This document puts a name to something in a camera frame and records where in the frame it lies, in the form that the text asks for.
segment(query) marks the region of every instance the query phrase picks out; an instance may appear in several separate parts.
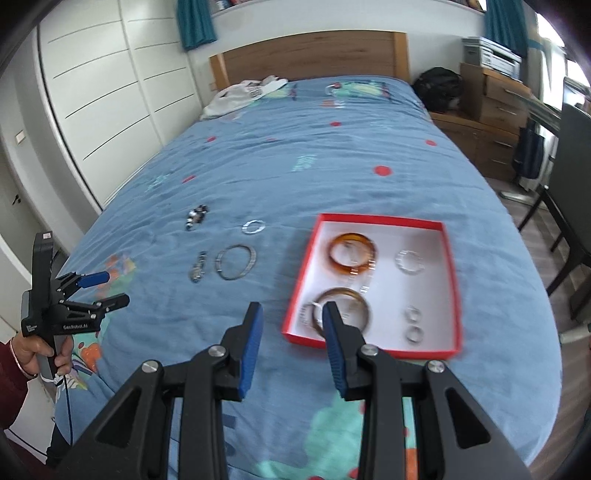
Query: black backpack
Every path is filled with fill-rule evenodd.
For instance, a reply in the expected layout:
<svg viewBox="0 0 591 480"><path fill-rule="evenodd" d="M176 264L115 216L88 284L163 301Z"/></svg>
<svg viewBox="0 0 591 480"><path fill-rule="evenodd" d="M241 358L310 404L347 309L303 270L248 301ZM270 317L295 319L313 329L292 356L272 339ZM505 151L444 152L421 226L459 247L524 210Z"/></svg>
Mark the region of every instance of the black backpack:
<svg viewBox="0 0 591 480"><path fill-rule="evenodd" d="M435 67L421 74L413 83L413 90L427 110L445 113L450 102L462 95L464 82L457 73Z"/></svg>

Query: red sleeve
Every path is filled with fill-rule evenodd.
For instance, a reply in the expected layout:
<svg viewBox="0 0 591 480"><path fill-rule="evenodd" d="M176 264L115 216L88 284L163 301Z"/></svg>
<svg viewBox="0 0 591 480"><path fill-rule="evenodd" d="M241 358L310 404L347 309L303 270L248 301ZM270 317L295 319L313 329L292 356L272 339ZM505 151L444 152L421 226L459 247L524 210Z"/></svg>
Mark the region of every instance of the red sleeve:
<svg viewBox="0 0 591 480"><path fill-rule="evenodd" d="M27 379L18 368L10 346L0 342L0 426L14 423L27 396Z"/></svg>

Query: hand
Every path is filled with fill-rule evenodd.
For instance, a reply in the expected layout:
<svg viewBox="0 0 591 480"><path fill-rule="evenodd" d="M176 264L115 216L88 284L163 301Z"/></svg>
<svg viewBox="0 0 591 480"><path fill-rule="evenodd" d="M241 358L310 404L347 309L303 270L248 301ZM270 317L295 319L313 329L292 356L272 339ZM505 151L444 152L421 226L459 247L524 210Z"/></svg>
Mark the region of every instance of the hand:
<svg viewBox="0 0 591 480"><path fill-rule="evenodd" d="M61 346L61 352L55 358L58 375L66 375L72 371L72 350L74 349L74 340L68 335ZM39 363L37 363L36 353L45 356L53 356L53 348L47 345L41 337L31 335L23 337L21 332L12 339L12 350L17 357L17 361L22 369L30 375L39 373Z"/></svg>

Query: black chair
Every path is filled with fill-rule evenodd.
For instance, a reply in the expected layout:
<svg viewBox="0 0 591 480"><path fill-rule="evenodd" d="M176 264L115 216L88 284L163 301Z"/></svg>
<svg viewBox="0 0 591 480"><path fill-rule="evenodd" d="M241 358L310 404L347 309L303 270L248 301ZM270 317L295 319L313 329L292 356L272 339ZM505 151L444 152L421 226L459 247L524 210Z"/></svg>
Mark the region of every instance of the black chair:
<svg viewBox="0 0 591 480"><path fill-rule="evenodd" d="M560 123L560 139L554 168L547 186L538 188L538 199L519 226L530 221L544 202L560 228L552 245L554 251L564 238L570 252L564 267L546 288L548 295L580 264L591 267L591 116L578 108L564 105ZM577 292L580 297L587 297ZM571 303L576 317L585 302Z"/></svg>

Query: printer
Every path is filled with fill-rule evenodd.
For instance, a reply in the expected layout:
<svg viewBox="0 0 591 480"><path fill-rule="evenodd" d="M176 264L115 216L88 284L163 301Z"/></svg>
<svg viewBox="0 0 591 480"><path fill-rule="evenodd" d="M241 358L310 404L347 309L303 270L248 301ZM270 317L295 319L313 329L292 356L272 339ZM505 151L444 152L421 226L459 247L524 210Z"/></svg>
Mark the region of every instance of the printer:
<svg viewBox="0 0 591 480"><path fill-rule="evenodd" d="M511 50L484 37L463 38L464 63L477 65L519 80L521 57Z"/></svg>

